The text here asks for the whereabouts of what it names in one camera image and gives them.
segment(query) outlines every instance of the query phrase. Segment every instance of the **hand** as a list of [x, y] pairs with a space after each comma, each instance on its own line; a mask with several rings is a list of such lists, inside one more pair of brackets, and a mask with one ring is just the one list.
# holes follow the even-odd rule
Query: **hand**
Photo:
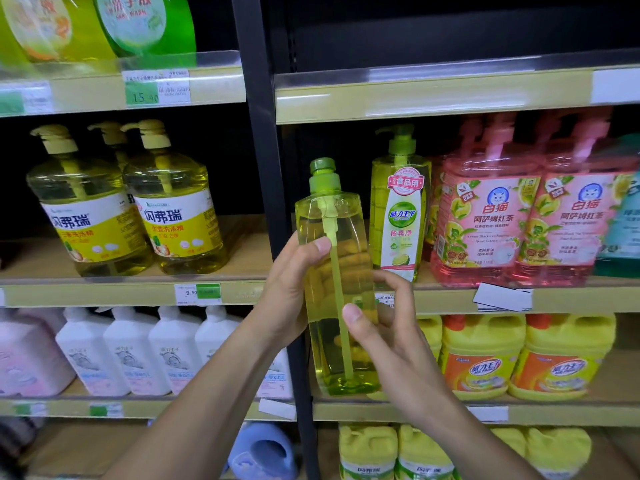
[[378, 327], [352, 303], [343, 307], [342, 317], [375, 364], [391, 402], [417, 426], [423, 423], [429, 406], [441, 399], [455, 401], [455, 396], [418, 326], [411, 283], [389, 271], [374, 271], [374, 280], [396, 291], [395, 308], [378, 305]]
[[250, 320], [278, 350], [292, 343], [307, 327], [306, 315], [300, 313], [305, 273], [330, 250], [327, 236], [300, 246], [294, 233], [273, 262]]

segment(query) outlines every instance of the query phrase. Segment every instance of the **blue bottle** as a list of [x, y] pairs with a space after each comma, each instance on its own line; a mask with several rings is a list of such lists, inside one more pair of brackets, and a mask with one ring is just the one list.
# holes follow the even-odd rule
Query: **blue bottle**
[[243, 425], [228, 459], [238, 480], [294, 480], [293, 445], [274, 423]]
[[[628, 134], [606, 153], [638, 154], [640, 133]], [[596, 258], [597, 276], [640, 278], [640, 171], [629, 182], [626, 197]]]

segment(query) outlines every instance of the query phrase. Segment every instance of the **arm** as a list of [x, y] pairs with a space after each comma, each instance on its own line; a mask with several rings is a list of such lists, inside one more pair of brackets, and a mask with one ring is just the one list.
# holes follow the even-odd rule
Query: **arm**
[[270, 364], [306, 327], [302, 279], [330, 248], [328, 238], [292, 237], [253, 311], [104, 480], [219, 478]]
[[441, 446], [465, 480], [540, 480], [539, 473], [480, 423], [447, 386], [418, 327], [411, 283], [388, 271], [374, 275], [396, 291], [395, 308], [378, 307], [380, 331], [387, 341], [357, 306], [345, 305], [342, 316], [375, 364], [391, 402]]

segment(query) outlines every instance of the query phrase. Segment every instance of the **black metal shelf post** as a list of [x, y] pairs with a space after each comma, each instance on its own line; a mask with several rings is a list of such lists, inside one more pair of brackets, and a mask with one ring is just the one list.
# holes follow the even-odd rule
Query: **black metal shelf post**
[[[267, 52], [260, 0], [232, 0], [232, 3], [271, 255], [275, 259], [291, 236], [292, 229], [278, 147], [273, 73]], [[307, 354], [302, 336], [287, 348], [287, 354], [307, 478], [320, 480]]]

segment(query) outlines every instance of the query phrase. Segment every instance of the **orange label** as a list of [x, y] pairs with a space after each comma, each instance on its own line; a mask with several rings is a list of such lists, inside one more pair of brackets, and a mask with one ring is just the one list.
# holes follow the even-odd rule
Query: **orange label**
[[443, 349], [442, 372], [451, 390], [490, 391], [507, 385], [516, 359], [516, 355], [457, 355]]
[[604, 354], [591, 356], [543, 355], [524, 348], [511, 383], [539, 392], [572, 392], [587, 387], [596, 375]]

